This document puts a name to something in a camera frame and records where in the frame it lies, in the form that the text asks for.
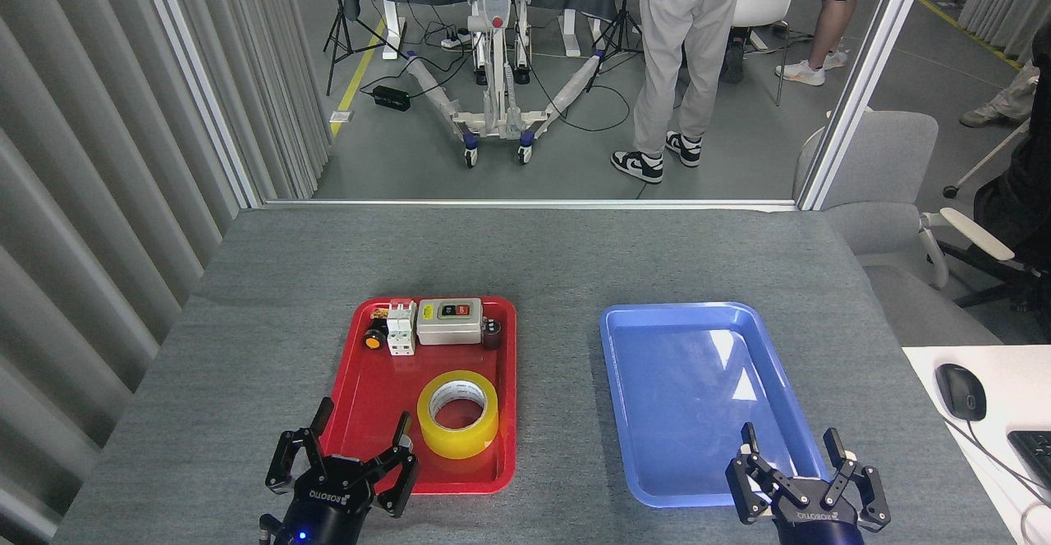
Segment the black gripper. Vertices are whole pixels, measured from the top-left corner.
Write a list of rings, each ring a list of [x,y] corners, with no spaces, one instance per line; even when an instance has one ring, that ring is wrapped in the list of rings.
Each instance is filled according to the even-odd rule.
[[[863,529],[871,533],[878,533],[891,521],[879,471],[857,461],[856,455],[844,448],[837,429],[823,434],[836,474],[821,497],[821,505],[803,492],[800,481],[774,468],[760,456],[751,423],[743,424],[741,437],[741,448],[726,467],[733,505],[741,523],[754,524],[772,505],[772,500],[755,495],[751,483],[767,497],[781,495],[788,499],[772,505],[772,522],[781,544],[864,544],[857,515]],[[856,483],[862,499],[859,512],[848,500],[841,500],[850,482]]]
[[[408,433],[409,411],[401,411],[391,446],[370,460],[360,461],[346,456],[324,456],[320,450],[320,436],[333,408],[330,396],[324,396],[308,428],[288,429],[279,436],[265,478],[267,489],[275,495],[288,492],[291,468],[301,448],[305,448],[309,463],[294,482],[293,498],[284,519],[275,522],[277,544],[356,544],[374,499],[392,518],[401,518],[415,486],[418,459]],[[375,485],[395,468],[399,468],[397,481],[376,495]]]

